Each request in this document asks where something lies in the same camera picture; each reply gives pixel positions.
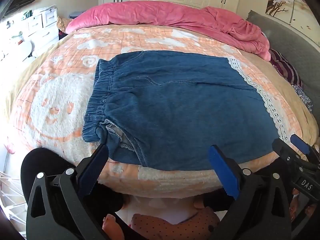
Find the blue denim lace-trimmed pants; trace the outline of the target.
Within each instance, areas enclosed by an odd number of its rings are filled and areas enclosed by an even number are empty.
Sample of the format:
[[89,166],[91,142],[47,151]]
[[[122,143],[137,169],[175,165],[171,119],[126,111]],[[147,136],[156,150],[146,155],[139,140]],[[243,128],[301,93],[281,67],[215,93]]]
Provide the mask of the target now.
[[112,160],[162,171],[210,170],[210,146],[242,164],[287,139],[271,97],[232,57],[135,51],[99,60],[85,142]]

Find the beige bed sheet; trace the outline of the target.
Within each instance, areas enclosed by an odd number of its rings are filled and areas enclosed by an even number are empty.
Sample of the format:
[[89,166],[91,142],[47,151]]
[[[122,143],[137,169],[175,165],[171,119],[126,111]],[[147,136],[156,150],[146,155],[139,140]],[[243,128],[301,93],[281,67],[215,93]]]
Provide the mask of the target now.
[[269,94],[280,116],[287,135],[298,135],[309,145],[314,145],[319,137],[318,125],[294,88],[272,67],[255,54],[240,51],[247,66],[245,73],[262,86]]

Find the polka dot slipper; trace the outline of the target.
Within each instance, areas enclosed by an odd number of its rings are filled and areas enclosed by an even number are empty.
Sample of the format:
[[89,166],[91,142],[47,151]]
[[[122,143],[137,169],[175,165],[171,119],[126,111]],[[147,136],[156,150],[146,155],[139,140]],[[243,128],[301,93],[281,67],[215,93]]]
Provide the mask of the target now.
[[131,228],[147,239],[207,239],[219,224],[217,215],[206,207],[191,218],[178,224],[171,224],[161,218],[135,214]]

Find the purple striped pillow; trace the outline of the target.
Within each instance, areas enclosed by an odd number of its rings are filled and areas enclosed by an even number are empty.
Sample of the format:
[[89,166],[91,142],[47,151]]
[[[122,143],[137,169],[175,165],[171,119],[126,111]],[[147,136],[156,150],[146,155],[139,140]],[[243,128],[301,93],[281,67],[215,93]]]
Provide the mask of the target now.
[[287,82],[292,85],[303,87],[302,80],[295,70],[295,68],[283,57],[283,55],[277,50],[270,49],[269,53],[271,55],[270,63],[276,69],[276,71],[281,75]]

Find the grey padded headboard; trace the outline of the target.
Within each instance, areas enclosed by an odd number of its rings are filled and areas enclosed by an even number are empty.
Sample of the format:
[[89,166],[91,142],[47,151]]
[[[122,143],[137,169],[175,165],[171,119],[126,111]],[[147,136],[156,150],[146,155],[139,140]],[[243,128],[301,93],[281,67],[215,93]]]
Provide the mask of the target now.
[[303,91],[311,99],[310,112],[319,131],[319,50],[288,27],[251,10],[247,20],[266,34],[270,47],[280,52],[298,72]]

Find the pink duvet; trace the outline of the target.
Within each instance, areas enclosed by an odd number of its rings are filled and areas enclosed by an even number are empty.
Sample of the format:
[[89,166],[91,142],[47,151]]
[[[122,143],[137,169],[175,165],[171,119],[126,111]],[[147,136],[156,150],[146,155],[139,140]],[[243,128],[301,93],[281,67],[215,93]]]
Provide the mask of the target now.
[[66,27],[66,33],[99,25],[156,25],[182,28],[270,61],[270,43],[261,29],[236,13],[216,8],[196,9],[171,2],[127,1],[92,7]]

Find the white drawer dresser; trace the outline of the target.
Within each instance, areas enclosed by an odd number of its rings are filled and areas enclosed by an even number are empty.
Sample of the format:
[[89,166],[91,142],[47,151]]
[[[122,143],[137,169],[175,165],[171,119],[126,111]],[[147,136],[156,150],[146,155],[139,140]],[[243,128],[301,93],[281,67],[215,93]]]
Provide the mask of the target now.
[[59,41],[56,5],[17,13],[14,22],[22,40],[31,43],[34,57]]

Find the blossom wall painting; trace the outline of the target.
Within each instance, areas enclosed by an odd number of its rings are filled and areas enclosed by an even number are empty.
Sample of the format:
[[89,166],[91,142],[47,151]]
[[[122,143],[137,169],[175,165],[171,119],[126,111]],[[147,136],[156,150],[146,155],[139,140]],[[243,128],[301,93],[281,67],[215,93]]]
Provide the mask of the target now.
[[312,40],[319,34],[319,23],[305,0],[268,0],[265,14],[285,22]]

